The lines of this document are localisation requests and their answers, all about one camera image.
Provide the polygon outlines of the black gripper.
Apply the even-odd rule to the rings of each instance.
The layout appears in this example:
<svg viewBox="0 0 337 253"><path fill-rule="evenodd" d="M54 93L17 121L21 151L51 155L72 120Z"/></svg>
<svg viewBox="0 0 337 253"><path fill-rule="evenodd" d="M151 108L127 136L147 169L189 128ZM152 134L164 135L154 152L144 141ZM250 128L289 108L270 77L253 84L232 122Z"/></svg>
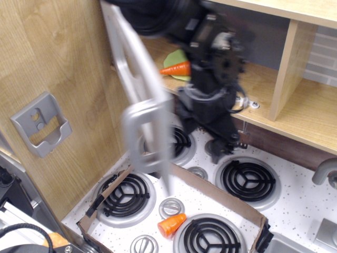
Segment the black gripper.
<svg viewBox="0 0 337 253"><path fill-rule="evenodd" d="M209 144L213 164L233 154L240 136L231 115L236 100L235 88L223 88L216 93L204 94L187 85L177 90L178 102L176 112L186 133L203 127L214 138Z"/></svg>

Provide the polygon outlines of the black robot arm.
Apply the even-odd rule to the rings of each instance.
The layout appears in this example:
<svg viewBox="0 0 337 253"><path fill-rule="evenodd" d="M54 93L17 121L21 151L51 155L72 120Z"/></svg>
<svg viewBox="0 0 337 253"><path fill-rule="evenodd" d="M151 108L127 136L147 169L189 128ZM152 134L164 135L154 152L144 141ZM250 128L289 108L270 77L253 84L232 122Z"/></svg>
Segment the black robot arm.
<svg viewBox="0 0 337 253"><path fill-rule="evenodd" d="M186 133L203 127L213 137L213 163L231 154L240 136L232 121L243 93L241 45L223 15L202 1L112 1L139 35L164 36L190 63L191 79L177 90L176 111Z"/></svg>

